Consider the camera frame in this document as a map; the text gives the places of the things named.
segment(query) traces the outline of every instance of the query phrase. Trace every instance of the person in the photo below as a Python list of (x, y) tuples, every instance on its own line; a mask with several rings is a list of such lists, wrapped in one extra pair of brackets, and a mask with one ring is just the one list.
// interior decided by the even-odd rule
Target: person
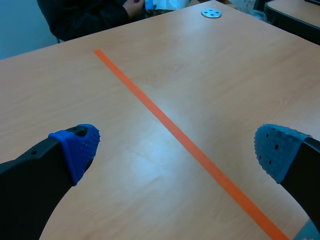
[(169, 12), (146, 11), (144, 0), (37, 0), (51, 33), (68, 41)]

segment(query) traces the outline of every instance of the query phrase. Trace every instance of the black jacket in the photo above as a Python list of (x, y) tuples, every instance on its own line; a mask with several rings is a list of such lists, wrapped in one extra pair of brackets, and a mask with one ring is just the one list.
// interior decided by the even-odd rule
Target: black jacket
[[(130, 22), (126, 0), (37, 0), (57, 38), (67, 41)], [(143, 18), (144, 12), (134, 21)]]

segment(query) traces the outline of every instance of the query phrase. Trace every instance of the blue object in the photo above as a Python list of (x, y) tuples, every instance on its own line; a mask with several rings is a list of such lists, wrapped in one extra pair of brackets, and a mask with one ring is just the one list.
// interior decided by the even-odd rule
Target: blue object
[(67, 130), (50, 133), (49, 138), (58, 140), (63, 149), (73, 186), (83, 177), (88, 163), (95, 157), (100, 142), (99, 130), (91, 124), (79, 124), (87, 127), (85, 136), (78, 136)]
[(256, 158), (277, 184), (285, 178), (300, 145), (307, 137), (311, 136), (275, 124), (262, 125), (256, 131), (254, 137)]
[(310, 219), (303, 226), (303, 228), (297, 234), (297, 236), (294, 238), (294, 240), (304, 240), (304, 239), (306, 239), (306, 240), (320, 240), (320, 234)]
[(154, 10), (156, 9), (157, 5), (154, 5), (154, 1), (153, 0), (148, 0), (146, 3), (145, 3), (145, 9), (146, 10)]

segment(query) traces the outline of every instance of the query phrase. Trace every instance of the metal disc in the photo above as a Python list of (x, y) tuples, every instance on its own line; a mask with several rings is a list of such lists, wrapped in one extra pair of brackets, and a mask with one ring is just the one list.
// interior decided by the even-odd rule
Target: metal disc
[(214, 8), (205, 9), (201, 12), (201, 14), (202, 16), (205, 16), (206, 18), (210, 18), (210, 19), (220, 18), (222, 15), (220, 10), (214, 9)]

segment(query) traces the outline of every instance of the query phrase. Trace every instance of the wall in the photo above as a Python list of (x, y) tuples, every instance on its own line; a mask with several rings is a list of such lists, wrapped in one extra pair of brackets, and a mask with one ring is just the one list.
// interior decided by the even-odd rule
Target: wall
[(0, 0), (0, 59), (56, 43), (37, 0)]

